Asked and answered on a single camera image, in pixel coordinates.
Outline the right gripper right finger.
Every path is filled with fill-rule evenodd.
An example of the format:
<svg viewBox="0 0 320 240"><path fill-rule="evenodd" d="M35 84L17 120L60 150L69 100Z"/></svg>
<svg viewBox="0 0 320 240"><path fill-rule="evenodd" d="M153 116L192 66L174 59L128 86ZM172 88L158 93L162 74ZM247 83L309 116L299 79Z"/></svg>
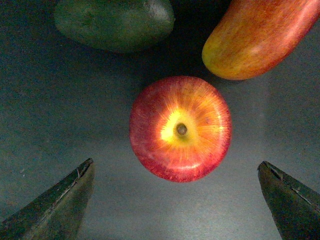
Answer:
<svg viewBox="0 0 320 240"><path fill-rule="evenodd" d="M258 179L265 202L283 240L320 238L320 194L275 165L259 164Z"/></svg>

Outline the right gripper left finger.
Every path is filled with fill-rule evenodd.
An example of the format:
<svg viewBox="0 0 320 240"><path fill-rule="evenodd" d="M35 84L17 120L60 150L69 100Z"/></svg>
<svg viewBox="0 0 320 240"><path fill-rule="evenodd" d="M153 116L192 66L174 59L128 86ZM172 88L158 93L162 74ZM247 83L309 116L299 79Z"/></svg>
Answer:
<svg viewBox="0 0 320 240"><path fill-rule="evenodd" d="M0 224L2 240L75 240L94 186L89 158Z"/></svg>

